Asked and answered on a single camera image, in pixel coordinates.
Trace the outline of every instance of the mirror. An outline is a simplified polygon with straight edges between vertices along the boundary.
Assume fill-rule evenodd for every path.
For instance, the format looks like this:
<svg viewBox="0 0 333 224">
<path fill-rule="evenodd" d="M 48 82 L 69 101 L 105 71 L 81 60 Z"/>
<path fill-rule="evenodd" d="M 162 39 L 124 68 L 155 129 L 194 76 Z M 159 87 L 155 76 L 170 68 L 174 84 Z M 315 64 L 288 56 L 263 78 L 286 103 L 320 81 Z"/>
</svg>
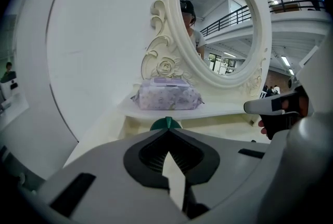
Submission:
<svg viewBox="0 0 333 224">
<path fill-rule="evenodd" d="M 194 49 L 219 75 L 239 71 L 252 46 L 251 13 L 245 0 L 180 0 Z M 244 29 L 230 37 L 236 30 Z"/>
</svg>

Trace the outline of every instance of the ceiling light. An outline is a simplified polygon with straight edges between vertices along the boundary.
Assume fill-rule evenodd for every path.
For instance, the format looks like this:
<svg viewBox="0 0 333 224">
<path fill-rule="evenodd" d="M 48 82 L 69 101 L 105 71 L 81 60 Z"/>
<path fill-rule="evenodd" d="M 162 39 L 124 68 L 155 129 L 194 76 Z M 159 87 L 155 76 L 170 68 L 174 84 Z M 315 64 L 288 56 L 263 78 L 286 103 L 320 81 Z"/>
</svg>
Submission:
<svg viewBox="0 0 333 224">
<path fill-rule="evenodd" d="M 228 52 L 223 52 L 224 54 L 227 54 L 227 55 L 230 55 L 230 56 L 232 56 L 232 57 L 236 57 L 236 56 L 234 56 L 234 55 L 232 55 L 232 54 L 230 54 L 230 53 L 228 53 Z"/>
<path fill-rule="evenodd" d="M 288 62 L 287 58 L 286 58 L 286 57 L 284 57 L 284 56 L 281 56 L 281 58 L 282 58 L 282 60 L 285 62 L 285 64 L 286 64 L 287 66 L 289 66 L 289 67 L 290 67 L 290 64 L 289 64 L 289 62 Z"/>
</svg>

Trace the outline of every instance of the white shirt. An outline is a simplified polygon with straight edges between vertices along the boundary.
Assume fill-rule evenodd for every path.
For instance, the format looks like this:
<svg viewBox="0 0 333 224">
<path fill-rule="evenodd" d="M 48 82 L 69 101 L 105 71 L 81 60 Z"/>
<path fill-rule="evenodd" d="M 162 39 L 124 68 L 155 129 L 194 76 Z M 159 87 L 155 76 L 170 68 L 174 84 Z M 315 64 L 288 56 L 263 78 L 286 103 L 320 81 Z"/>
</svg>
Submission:
<svg viewBox="0 0 333 224">
<path fill-rule="evenodd" d="M 280 87 L 275 86 L 275 87 L 273 88 L 273 92 L 275 92 L 275 91 L 277 91 L 277 93 L 280 94 Z"/>
<path fill-rule="evenodd" d="M 194 45 L 195 49 L 198 49 L 199 47 L 202 47 L 202 46 L 204 46 L 204 45 L 207 44 L 207 43 L 206 43 L 206 40 L 204 40 L 203 35 L 202 35 L 199 31 L 196 31 L 196 33 L 198 33 L 198 34 L 200 35 L 200 37 L 199 37 L 199 44 L 198 44 L 198 46 L 197 46 L 196 38 L 195 38 L 194 33 L 195 33 L 195 32 L 194 32 L 194 30 L 193 30 L 193 33 L 192 33 L 192 35 L 191 35 L 189 38 L 191 38 L 192 44 Z"/>
</svg>

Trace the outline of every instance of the lavender floral package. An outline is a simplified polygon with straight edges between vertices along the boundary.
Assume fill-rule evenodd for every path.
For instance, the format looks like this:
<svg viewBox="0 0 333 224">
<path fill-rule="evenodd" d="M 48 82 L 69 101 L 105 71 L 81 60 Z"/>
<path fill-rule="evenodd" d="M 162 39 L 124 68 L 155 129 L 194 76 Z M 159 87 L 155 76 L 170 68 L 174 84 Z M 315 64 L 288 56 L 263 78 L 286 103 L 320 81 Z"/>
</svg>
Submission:
<svg viewBox="0 0 333 224">
<path fill-rule="evenodd" d="M 193 86 L 174 78 L 144 80 L 131 99 L 141 110 L 194 110 L 202 103 Z"/>
</svg>

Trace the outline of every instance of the white mirror frame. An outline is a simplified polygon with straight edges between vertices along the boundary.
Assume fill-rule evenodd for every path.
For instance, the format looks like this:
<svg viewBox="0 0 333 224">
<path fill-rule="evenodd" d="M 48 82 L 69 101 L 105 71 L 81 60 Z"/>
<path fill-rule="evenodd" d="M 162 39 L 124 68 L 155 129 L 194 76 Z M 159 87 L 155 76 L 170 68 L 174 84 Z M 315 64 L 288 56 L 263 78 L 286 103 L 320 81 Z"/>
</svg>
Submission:
<svg viewBox="0 0 333 224">
<path fill-rule="evenodd" d="M 183 23 L 179 1 L 156 1 L 152 5 L 151 12 L 154 15 L 151 24 L 156 28 L 156 37 L 149 45 L 143 60 L 143 78 L 153 76 L 181 77 L 192 84 L 195 84 L 195 79 L 199 79 L 210 86 L 224 89 L 238 87 L 246 83 L 247 93 L 254 89 L 257 91 L 261 86 L 262 74 L 266 78 L 272 48 L 272 26 L 267 0 L 245 0 L 253 21 L 252 47 L 241 68 L 226 76 L 218 75 L 210 70 L 194 50 Z M 181 57 L 179 58 L 177 55 L 170 57 L 166 53 L 161 53 L 164 52 L 161 48 L 157 50 L 156 47 L 163 42 L 164 48 L 169 48 L 169 53 L 175 52 L 177 48 Z M 162 55 L 163 58 L 159 59 L 157 69 L 154 68 L 151 72 L 151 66 L 147 66 L 149 59 L 157 58 L 158 55 Z M 185 60 L 185 68 L 188 71 L 184 70 L 184 66 L 180 66 L 181 59 Z"/>
</svg>

